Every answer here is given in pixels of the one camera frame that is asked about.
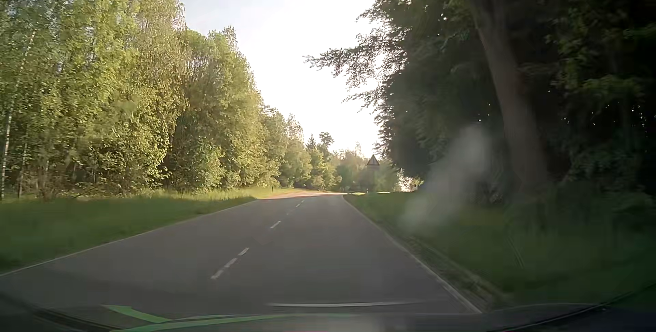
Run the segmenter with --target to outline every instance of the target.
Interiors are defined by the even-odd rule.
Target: asphalt road
[[[84,314],[471,313],[341,195],[265,199],[0,276],[0,293]]]

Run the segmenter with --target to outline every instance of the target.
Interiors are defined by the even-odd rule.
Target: grass
[[[656,239],[649,232],[611,231],[597,223],[535,230],[515,225],[500,207],[462,209],[409,232],[400,223],[414,195],[420,194],[346,199],[483,308],[601,303],[656,281]]]
[[[247,188],[206,194],[26,199],[0,204],[0,272],[133,236],[198,215],[296,189]]]

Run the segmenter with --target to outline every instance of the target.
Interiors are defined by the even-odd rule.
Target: triangular warning sign
[[[367,165],[381,165],[381,164],[378,163],[378,160],[376,159],[376,157],[372,155],[371,158],[369,158],[369,161],[367,162]]]

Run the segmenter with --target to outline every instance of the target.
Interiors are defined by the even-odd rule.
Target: bright sky
[[[378,131],[371,110],[358,113],[358,101],[342,103],[344,79],[334,79],[328,69],[310,69],[302,57],[355,44],[355,35],[371,28],[366,20],[356,22],[370,0],[181,1],[187,25],[196,31],[235,27],[264,102],[285,117],[293,113],[306,139],[327,131],[333,149],[359,142],[371,154]]]

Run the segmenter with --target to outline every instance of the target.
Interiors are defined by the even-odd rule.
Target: forest
[[[305,143],[234,28],[189,29],[180,0],[0,0],[0,111],[2,197],[364,190],[361,153]]]
[[[655,5],[373,0],[360,16],[371,33],[307,61],[376,108],[379,151],[407,177],[474,124],[495,140],[488,197],[586,187],[623,195],[624,210],[656,192]]]

